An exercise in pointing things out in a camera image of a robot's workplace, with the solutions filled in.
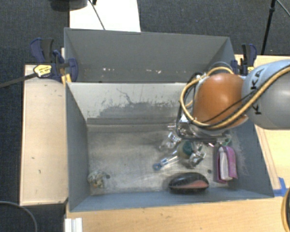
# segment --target metal part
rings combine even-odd
[[[170,156],[163,158],[159,163],[155,163],[153,168],[155,171],[160,170],[165,165],[171,165],[179,161],[179,156],[177,155],[177,150],[174,151]]]
[[[174,149],[182,139],[176,135],[174,131],[170,132],[168,137],[162,141],[159,146],[160,151],[164,151],[166,149]]]
[[[196,165],[198,165],[205,158],[205,156],[206,153],[200,151],[192,153],[188,161],[190,167],[195,168]]]

